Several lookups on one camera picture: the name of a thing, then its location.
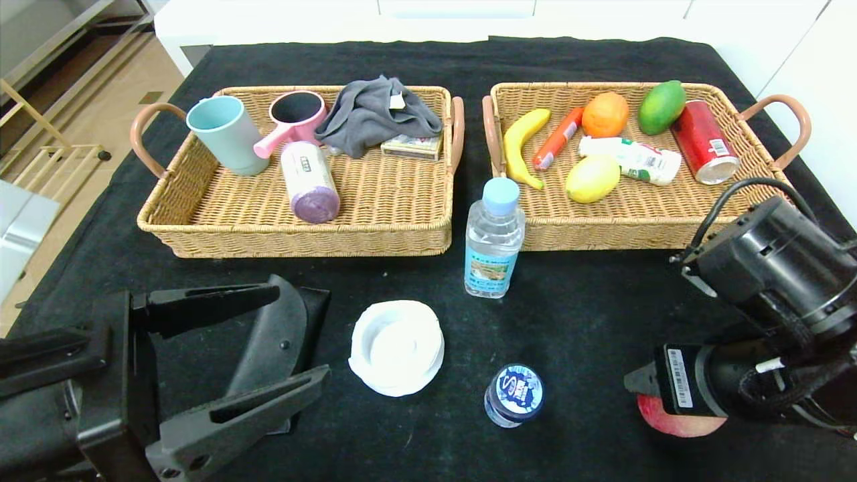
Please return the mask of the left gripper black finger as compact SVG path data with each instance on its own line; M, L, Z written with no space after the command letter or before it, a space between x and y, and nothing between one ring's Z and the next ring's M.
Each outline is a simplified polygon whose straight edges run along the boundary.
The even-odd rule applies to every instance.
M181 412L160 424L148 463L161 481L202 481L318 400L330 374L323 364Z
M263 308L280 296L281 290L267 282L155 291L134 299L131 321L168 339Z

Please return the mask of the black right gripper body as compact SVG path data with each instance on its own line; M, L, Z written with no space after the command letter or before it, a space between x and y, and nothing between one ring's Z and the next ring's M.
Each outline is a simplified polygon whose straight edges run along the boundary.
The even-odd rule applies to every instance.
M748 344L667 343L655 349L656 380L668 414L748 416L738 393L748 370Z

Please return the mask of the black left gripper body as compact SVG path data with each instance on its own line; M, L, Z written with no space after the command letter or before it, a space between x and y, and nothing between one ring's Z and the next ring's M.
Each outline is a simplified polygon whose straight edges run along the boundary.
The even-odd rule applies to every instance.
M2 480L156 481L152 341L133 297L110 294L88 323L2 341Z

